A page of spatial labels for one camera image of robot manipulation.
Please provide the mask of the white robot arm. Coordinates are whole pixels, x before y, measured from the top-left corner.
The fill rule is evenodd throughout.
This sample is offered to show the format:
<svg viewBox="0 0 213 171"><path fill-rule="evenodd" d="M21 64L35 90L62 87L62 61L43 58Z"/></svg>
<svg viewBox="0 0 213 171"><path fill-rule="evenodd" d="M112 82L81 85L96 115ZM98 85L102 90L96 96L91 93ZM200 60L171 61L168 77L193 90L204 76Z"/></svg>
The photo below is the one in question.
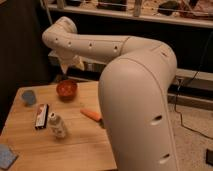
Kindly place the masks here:
<svg viewBox="0 0 213 171"><path fill-rule="evenodd" d="M177 70L170 46L135 36L79 34L67 17L42 39L63 65L76 65L81 56L106 64L98 98L118 171L180 171L167 100Z"/></svg>

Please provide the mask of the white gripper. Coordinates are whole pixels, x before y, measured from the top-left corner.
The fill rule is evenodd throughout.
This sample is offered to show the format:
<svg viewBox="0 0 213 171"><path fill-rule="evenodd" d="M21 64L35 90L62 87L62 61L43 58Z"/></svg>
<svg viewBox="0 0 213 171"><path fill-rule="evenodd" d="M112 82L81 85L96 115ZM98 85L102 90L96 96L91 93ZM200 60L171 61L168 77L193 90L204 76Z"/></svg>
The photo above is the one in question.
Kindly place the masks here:
<svg viewBox="0 0 213 171"><path fill-rule="evenodd" d="M76 67L82 71L85 70L85 65L80 56L68 51L58 51L58 58L61 63L61 69L63 74L66 74L68 71L68 65L76 65Z"/></svg>

